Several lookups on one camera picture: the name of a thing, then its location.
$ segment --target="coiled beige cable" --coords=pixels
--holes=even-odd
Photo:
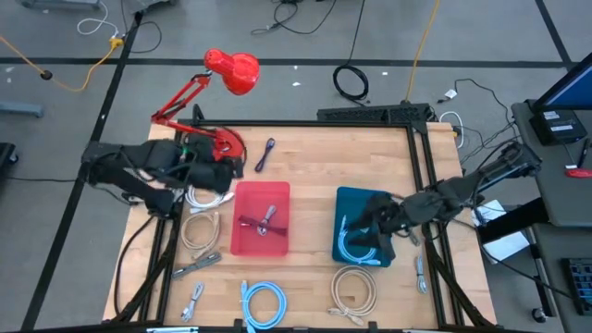
[[[339,298],[339,283],[347,276],[355,276],[362,280],[362,282],[368,288],[368,297],[364,304],[358,308],[351,309],[347,307]],[[358,266],[348,265],[342,267],[331,280],[331,296],[333,302],[338,308],[330,308],[327,311],[330,315],[342,315],[347,316],[351,321],[358,325],[363,326],[364,321],[360,318],[362,316],[370,315],[376,307],[376,282],[368,270]]]
[[[187,238],[187,227],[191,223],[195,223],[204,219],[208,220],[214,228],[214,231],[212,232],[212,237],[210,237],[210,240],[205,244],[195,244]],[[212,250],[214,245],[216,245],[218,237],[220,236],[220,214],[218,212],[215,212],[213,214],[200,213],[189,216],[187,217],[187,219],[185,219],[185,221],[183,221],[180,234],[181,240],[183,241],[185,247],[190,251],[193,251],[193,253],[191,254],[191,258],[193,260],[196,260],[205,253]]]

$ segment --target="red plastic bin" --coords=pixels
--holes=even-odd
[[[235,193],[230,252],[248,256],[286,255],[290,235],[290,184],[286,181],[241,181]],[[241,226],[239,216],[259,222],[272,204],[276,212],[269,220],[269,226],[285,228],[286,236],[269,230],[265,236],[261,236],[256,228]]]

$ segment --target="coiled black cable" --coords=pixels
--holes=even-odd
[[[366,97],[368,97],[368,92],[370,89],[370,83],[368,81],[368,78],[366,77],[366,75],[358,68],[350,65],[350,62],[352,61],[352,56],[353,56],[353,49],[355,48],[355,42],[358,39],[358,30],[360,29],[360,22],[362,21],[362,13],[364,12],[364,5],[366,3],[366,0],[362,1],[362,6],[360,7],[360,15],[358,17],[358,24],[355,28],[355,34],[353,35],[353,43],[351,44],[351,51],[350,51],[350,57],[348,58],[348,61],[335,68],[335,71],[333,71],[333,85],[335,85],[335,89],[337,89],[338,93],[345,99],[352,101],[354,103],[356,103],[359,106],[365,106],[364,104],[362,104],[359,101],[362,101],[364,99],[366,99]],[[339,82],[337,80],[337,77],[339,75],[339,73],[343,70],[343,69],[347,69],[349,71],[351,71],[353,74],[355,74],[358,78],[360,78],[360,80],[362,81],[362,83],[364,84],[364,90],[362,91],[362,93],[358,93],[358,94],[350,94],[347,93],[345,91],[343,91],[343,89],[341,89],[341,87],[339,86]]]

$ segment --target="yellow cable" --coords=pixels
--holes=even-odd
[[[427,23],[427,28],[424,31],[424,36],[422,37],[422,41],[419,43],[419,48],[417,49],[417,53],[415,54],[415,59],[413,60],[413,67],[411,69],[411,76],[409,77],[409,85],[407,86],[407,94],[405,94],[405,101],[409,102],[409,98],[411,97],[411,91],[413,89],[413,81],[415,80],[415,70],[417,69],[417,61],[419,60],[419,56],[422,54],[422,50],[424,49],[424,44],[426,43],[426,37],[429,33],[429,30],[432,28],[432,24],[434,23],[434,19],[436,18],[436,13],[438,12],[438,8],[440,7],[440,0],[436,0],[434,4],[434,8],[432,8],[432,14],[429,17],[429,22]]]
[[[8,48],[10,50],[12,50],[12,52],[14,52],[18,56],[20,56],[20,58],[22,58],[27,64],[29,64],[29,66],[35,68],[35,70],[37,70],[39,72],[39,74],[45,73],[45,70],[43,70],[39,66],[35,65],[32,61],[30,61],[25,55],[23,55],[15,46],[13,46],[9,41],[7,41],[6,38],[4,38],[4,36],[2,36],[2,35],[0,35],[0,42],[4,43],[6,46],[8,46]],[[119,46],[123,45],[123,40],[120,38],[111,38],[109,40],[109,43],[111,44],[111,48],[110,48],[109,52],[107,52],[107,54],[101,60],[99,60],[96,64],[92,65],[91,69],[89,69],[88,73],[86,74],[86,80],[84,81],[84,84],[82,84],[82,86],[80,88],[71,88],[68,85],[66,85],[65,83],[62,83],[59,80],[54,79],[54,78],[51,78],[51,81],[53,83],[57,84],[58,86],[60,86],[61,88],[71,91],[73,93],[82,92],[89,85],[89,81],[91,80],[91,75],[93,74],[94,70],[99,65],[103,64],[105,62],[105,60],[107,60],[107,58],[110,57]]]

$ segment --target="wooden table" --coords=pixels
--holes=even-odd
[[[430,123],[428,128],[438,178],[461,175],[450,124]],[[290,183],[290,251],[281,258],[232,255],[229,247],[233,203],[222,205],[217,210],[221,215],[221,234],[216,247],[223,260],[171,282],[165,324],[184,325],[180,314],[190,300],[194,283],[199,280],[205,283],[205,289],[190,325],[230,327],[235,318],[242,318],[241,282],[247,280],[253,284],[269,280],[276,282],[288,297],[288,311],[281,327],[355,327],[348,318],[327,313],[327,308],[334,306],[330,281],[342,266],[331,259],[337,187],[367,188],[401,195],[415,193],[405,130],[314,127],[237,127],[235,130],[245,140],[249,152],[244,180],[284,180]],[[155,125],[150,139],[172,138],[173,135],[172,129]],[[276,139],[276,147],[267,158],[264,172],[254,173],[254,165],[263,154],[269,137]],[[417,139],[416,142],[424,184],[427,184],[421,141]],[[145,208],[131,209],[122,245],[147,217]],[[460,219],[470,222],[466,212]],[[203,225],[204,235],[196,239],[198,242],[207,238],[210,232],[206,229],[210,228],[207,223],[199,225]],[[120,307],[145,278],[154,226],[155,223],[129,247],[121,272]],[[475,233],[469,228],[450,224],[448,234],[459,284],[485,318],[495,322]],[[416,289],[414,258],[422,247],[414,247],[409,240],[398,237],[393,238],[393,243],[397,258],[391,267],[371,268],[378,288],[377,306],[363,320],[377,321],[380,328],[438,327],[431,291],[420,294]],[[190,263],[190,253],[179,242],[176,266]],[[159,291],[159,287],[153,290],[149,318],[154,317],[155,296]],[[360,304],[366,297],[363,283],[354,277],[343,281],[340,293],[347,304]],[[447,289],[443,289],[442,297],[448,310],[448,322],[452,323]],[[273,293],[262,291],[253,298],[253,315],[259,320],[267,319],[275,313],[277,304]],[[104,317],[113,316],[112,286]]]

